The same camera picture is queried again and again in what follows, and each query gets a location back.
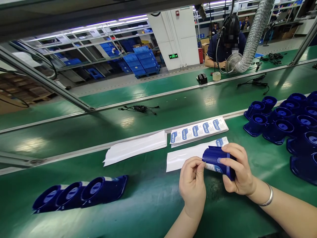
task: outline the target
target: blue horn speaker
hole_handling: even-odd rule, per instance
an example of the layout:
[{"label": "blue horn speaker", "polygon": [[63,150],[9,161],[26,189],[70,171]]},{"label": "blue horn speaker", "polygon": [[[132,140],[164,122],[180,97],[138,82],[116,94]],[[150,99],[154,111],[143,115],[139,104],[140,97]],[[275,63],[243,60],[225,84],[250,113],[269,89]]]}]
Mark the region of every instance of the blue horn speaker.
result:
[{"label": "blue horn speaker", "polygon": [[60,193],[67,188],[68,185],[54,185],[45,190],[34,202],[32,209],[34,213],[51,212],[56,211],[56,200]]},{"label": "blue horn speaker", "polygon": [[84,203],[81,199],[82,191],[89,182],[75,182],[63,190],[56,200],[59,210],[79,208]]},{"label": "blue horn speaker", "polygon": [[116,178],[95,178],[82,192],[81,199],[84,201],[82,208],[118,200],[125,190],[127,180],[127,175]]}]

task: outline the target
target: sleeve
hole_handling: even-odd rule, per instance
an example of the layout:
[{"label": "sleeve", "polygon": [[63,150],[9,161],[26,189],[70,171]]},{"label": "sleeve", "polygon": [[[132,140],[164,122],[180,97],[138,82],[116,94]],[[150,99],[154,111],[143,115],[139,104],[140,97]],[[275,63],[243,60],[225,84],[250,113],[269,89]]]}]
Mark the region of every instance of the sleeve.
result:
[{"label": "sleeve", "polygon": [[243,55],[245,44],[247,43],[247,38],[245,38],[244,34],[239,32],[239,53]]},{"label": "sleeve", "polygon": [[217,35],[214,35],[211,38],[211,41],[208,46],[207,55],[210,59],[214,59],[216,55],[216,47],[217,47]]}]

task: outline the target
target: green conveyor belt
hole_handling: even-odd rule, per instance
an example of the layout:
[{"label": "green conveyor belt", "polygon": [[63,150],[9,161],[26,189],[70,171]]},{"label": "green conveyor belt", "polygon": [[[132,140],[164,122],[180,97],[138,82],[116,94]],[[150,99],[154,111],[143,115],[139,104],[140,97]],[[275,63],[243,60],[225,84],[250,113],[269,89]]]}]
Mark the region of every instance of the green conveyor belt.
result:
[{"label": "green conveyor belt", "polygon": [[[242,128],[247,123],[243,116],[226,123],[229,131],[220,135],[174,149],[168,145],[107,167],[102,163],[106,151],[99,151],[0,176],[0,237],[164,237],[184,205],[178,190],[180,171],[165,172],[167,153],[223,136],[245,147],[255,176],[317,206],[316,187],[290,172],[290,154],[285,144],[277,146],[262,136],[249,136]],[[85,209],[31,214],[34,200],[49,186],[120,175],[129,175],[129,181],[118,201]],[[255,238],[280,230],[248,198],[227,193],[221,174],[205,171],[204,177],[207,199],[195,237]]]}]

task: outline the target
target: silver bracelet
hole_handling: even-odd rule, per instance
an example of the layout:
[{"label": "silver bracelet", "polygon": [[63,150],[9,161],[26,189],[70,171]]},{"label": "silver bracelet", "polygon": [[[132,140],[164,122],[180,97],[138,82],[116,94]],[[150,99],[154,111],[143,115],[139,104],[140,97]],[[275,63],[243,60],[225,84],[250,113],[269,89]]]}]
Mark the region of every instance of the silver bracelet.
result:
[{"label": "silver bracelet", "polygon": [[266,203],[258,204],[260,207],[265,207],[265,206],[267,206],[267,205],[270,205],[271,202],[272,202],[272,200],[273,200],[273,189],[272,189],[272,187],[271,187],[268,183],[266,183],[266,184],[267,184],[268,187],[270,188],[270,198],[268,199],[268,201],[267,201]]}]

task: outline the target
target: label sticker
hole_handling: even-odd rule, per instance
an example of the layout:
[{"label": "label sticker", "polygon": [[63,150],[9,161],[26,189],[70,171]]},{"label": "label sticker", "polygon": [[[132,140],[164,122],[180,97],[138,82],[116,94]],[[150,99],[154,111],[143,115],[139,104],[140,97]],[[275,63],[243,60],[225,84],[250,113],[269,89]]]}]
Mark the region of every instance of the label sticker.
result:
[{"label": "label sticker", "polygon": [[206,163],[205,168],[223,174],[221,168],[217,165]]}]

